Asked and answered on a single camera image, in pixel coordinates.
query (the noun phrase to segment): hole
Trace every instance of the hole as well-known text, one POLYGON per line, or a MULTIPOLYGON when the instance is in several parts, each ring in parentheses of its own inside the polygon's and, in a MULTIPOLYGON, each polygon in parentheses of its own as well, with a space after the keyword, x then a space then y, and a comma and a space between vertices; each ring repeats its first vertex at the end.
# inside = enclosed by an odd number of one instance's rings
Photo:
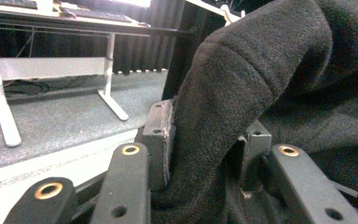
POLYGON ((325 213, 334 220, 342 220, 344 217, 335 209, 333 208, 326 208, 324 209, 325 213))
POLYGON ((46 200, 59 194, 63 188, 62 183, 48 183, 40 186, 34 196, 38 200, 46 200))
POLYGON ((112 210, 112 217, 124 217, 127 214, 127 207, 126 206, 118 206, 112 210))
POLYGON ((121 153, 126 156, 135 155, 138 153, 141 149, 137 146, 125 146, 123 149, 121 149, 121 153))
POLYGON ((48 186, 47 188, 42 189, 42 194, 50 194, 56 188, 57 188, 56 186, 48 186))
POLYGON ((291 148, 284 148, 282 151, 284 151, 284 152, 286 152, 286 153, 289 153, 289 154, 295 153, 295 151, 292 150, 291 148))
POLYGON ((126 148, 126 152, 134 152, 136 150, 135 147, 128 147, 126 148))
POLYGON ((291 147, 280 147, 280 151, 285 156, 290 156, 290 157, 298 156, 298 151, 291 147))

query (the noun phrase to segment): cable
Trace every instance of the cable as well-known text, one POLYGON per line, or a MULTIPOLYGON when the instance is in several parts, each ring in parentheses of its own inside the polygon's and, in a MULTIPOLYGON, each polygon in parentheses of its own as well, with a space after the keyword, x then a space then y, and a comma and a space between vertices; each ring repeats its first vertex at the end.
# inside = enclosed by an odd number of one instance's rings
POLYGON ((45 83, 36 83, 32 81, 26 81, 26 80, 20 80, 16 81, 16 83, 12 84, 10 87, 16 87, 16 86, 34 86, 37 87, 38 91, 11 91, 6 90, 5 93, 17 93, 17 94, 25 94, 25 95, 38 95, 38 94, 44 94, 49 91, 49 86, 45 83))
POLYGON ((66 89, 66 88, 75 88, 75 87, 79 87, 81 86, 89 77, 83 77, 84 79, 76 84, 76 85, 73 85, 76 81, 78 81, 81 77, 76 77, 74 78, 74 80, 72 80, 71 82, 69 82, 68 84, 66 84, 65 86, 63 87, 53 87, 53 86, 49 86, 49 84, 46 84, 44 83, 45 85, 48 85, 49 88, 51 88, 52 90, 55 90, 55 91, 60 91, 60 90, 63 90, 63 89, 66 89))
POLYGON ((32 36, 33 36, 33 35, 31 35, 31 36, 28 38, 27 42, 24 44, 24 46, 22 46, 22 49, 21 49, 20 52, 17 54, 16 58, 20 57, 20 55, 21 55, 22 52, 24 51, 25 47, 27 47, 28 43, 31 41, 32 36))
POLYGON ((236 9, 242 4, 243 0, 240 0, 240 2, 235 6, 236 9))
POLYGON ((31 58, 31 55, 32 55, 32 49, 34 47, 34 27, 32 27, 32 34, 31 34, 31 46, 30 46, 30 52, 28 54, 28 57, 31 58))
POLYGON ((229 6, 228 6, 229 9, 233 9, 233 8, 232 8, 232 4, 234 3, 234 1, 235 1, 235 0, 229 1, 229 6))

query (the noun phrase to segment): black plastic bracket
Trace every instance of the black plastic bracket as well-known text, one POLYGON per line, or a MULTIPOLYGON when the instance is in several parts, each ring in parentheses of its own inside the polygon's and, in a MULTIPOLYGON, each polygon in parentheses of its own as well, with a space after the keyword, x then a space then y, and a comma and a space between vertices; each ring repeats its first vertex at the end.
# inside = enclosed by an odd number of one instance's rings
POLYGON ((70 223, 76 210, 74 184, 63 177, 41 180, 25 191, 5 220, 10 223, 70 223))
POLYGON ((260 191, 263 188, 260 180, 261 157, 267 156, 271 148, 272 135, 256 120, 246 129, 245 160, 242 164, 242 188, 246 191, 260 191))
POLYGON ((150 223, 149 154, 139 143, 113 153, 91 223, 150 223))
POLYGON ((301 148, 273 146, 268 167, 291 211, 291 223, 358 223, 358 212, 301 148))
POLYGON ((152 106, 145 127, 135 138, 147 146, 150 154, 151 190, 164 189, 170 180, 170 161, 175 127, 172 101, 161 101, 152 106))

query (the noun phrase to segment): white desk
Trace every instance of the white desk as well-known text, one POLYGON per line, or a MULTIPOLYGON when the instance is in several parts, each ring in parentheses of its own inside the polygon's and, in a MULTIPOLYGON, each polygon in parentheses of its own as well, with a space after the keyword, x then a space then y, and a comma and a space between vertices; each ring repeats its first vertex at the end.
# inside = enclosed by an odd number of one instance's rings
MULTIPOLYGON (((80 32, 87 32, 88 26, 93 24, 98 25, 115 25, 115 26, 128 26, 128 27, 140 27, 138 21, 118 22, 118 21, 101 21, 96 19, 81 18, 76 19, 63 19, 60 18, 58 12, 41 14, 38 10, 18 8, 18 7, 5 7, 0 6, 0 13, 17 13, 26 15, 27 20, 33 16, 38 19, 45 20, 42 23, 42 27, 48 27, 50 29, 58 30, 77 30, 80 32), (81 22, 85 28, 81 27, 76 29, 61 28, 56 25, 46 25, 48 20, 57 19, 70 20, 81 22)), ((14 79, 29 79, 29 78, 48 78, 48 77, 69 77, 69 76, 86 76, 86 75, 99 75, 104 74, 105 86, 103 90, 98 91, 102 99, 110 106, 110 108, 116 113, 121 120, 127 120, 129 116, 126 112, 116 103, 111 96, 111 79, 112 79, 112 67, 114 58, 114 45, 115 35, 139 35, 131 33, 117 33, 117 32, 100 32, 108 37, 106 57, 99 58, 0 58, 0 124, 3 135, 8 147, 16 147, 21 144, 21 137, 16 126, 16 122, 13 119, 13 115, 10 111, 10 107, 7 103, 5 96, 5 90, 3 81, 14 79)))

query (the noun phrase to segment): desk leg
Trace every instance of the desk leg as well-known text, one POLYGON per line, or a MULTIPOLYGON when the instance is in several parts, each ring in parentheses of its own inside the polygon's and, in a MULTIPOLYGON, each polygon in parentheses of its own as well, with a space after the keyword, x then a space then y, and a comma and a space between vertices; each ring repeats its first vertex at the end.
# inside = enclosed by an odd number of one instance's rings
POLYGON ((21 144, 19 130, 11 114, 4 91, 4 84, 0 74, 0 123, 8 147, 17 147, 21 144))
POLYGON ((103 100, 110 106, 121 120, 129 119, 127 113, 121 108, 121 106, 112 98, 110 91, 112 89, 112 73, 113 73, 113 51, 115 48, 115 34, 110 34, 107 42, 107 53, 104 67, 105 87, 103 90, 98 91, 103 100))

